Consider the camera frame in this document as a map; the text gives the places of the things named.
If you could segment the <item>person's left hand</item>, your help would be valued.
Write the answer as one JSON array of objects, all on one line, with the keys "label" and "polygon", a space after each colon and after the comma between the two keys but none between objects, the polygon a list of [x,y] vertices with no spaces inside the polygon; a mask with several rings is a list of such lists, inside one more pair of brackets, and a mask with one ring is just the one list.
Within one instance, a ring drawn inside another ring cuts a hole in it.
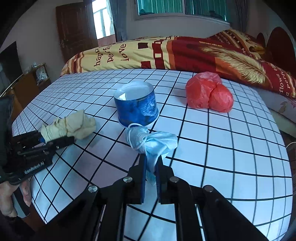
[{"label": "person's left hand", "polygon": [[23,181],[19,185],[11,185],[8,181],[1,183],[1,213],[7,217],[17,217],[15,209],[16,190],[20,189],[21,198],[27,207],[32,203],[32,195],[29,180]]}]

